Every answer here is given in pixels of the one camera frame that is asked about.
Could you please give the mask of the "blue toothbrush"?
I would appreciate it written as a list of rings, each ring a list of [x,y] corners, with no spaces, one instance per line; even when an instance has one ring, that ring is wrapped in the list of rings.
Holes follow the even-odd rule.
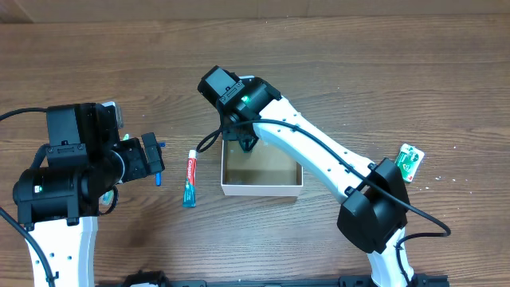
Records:
[[[129,140],[130,136],[129,134],[125,134],[124,137],[123,137],[123,140]],[[160,147],[166,147],[166,142],[159,142],[159,146]],[[155,184],[157,187],[160,187],[161,184],[162,184],[162,173],[157,173],[155,174]],[[100,196],[99,198],[99,203],[101,205],[104,205],[104,206],[107,206],[107,205],[110,205],[112,206],[113,204],[113,201],[114,201],[114,190],[110,190],[108,191],[107,193],[103,194]]]

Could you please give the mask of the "red teal toothpaste tube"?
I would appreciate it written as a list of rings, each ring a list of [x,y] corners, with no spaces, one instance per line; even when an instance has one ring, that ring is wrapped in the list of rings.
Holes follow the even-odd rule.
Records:
[[[182,206],[185,208],[196,207],[195,197],[195,173],[196,173],[197,151],[190,150],[186,164],[186,181],[183,192]]]

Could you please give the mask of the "green white packet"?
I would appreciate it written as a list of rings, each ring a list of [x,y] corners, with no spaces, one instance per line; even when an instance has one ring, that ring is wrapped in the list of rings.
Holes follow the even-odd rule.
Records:
[[[411,183],[425,153],[415,146],[404,143],[399,150],[395,164],[399,167],[405,182]]]

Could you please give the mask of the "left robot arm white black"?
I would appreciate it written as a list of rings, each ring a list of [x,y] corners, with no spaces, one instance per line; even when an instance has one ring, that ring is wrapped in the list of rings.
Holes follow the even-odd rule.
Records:
[[[36,286],[92,286],[100,198],[163,171],[153,133],[120,138],[114,102],[45,109],[49,141],[13,188]]]

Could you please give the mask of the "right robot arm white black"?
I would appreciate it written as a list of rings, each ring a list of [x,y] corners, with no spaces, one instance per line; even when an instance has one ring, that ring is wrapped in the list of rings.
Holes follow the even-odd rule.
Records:
[[[239,77],[214,66],[198,91],[222,120],[244,136],[246,149],[257,140],[282,150],[308,169],[340,204],[337,227],[367,254],[375,286],[411,286],[414,270],[403,244],[410,203],[398,166],[349,151],[309,123],[281,92],[260,77]]]

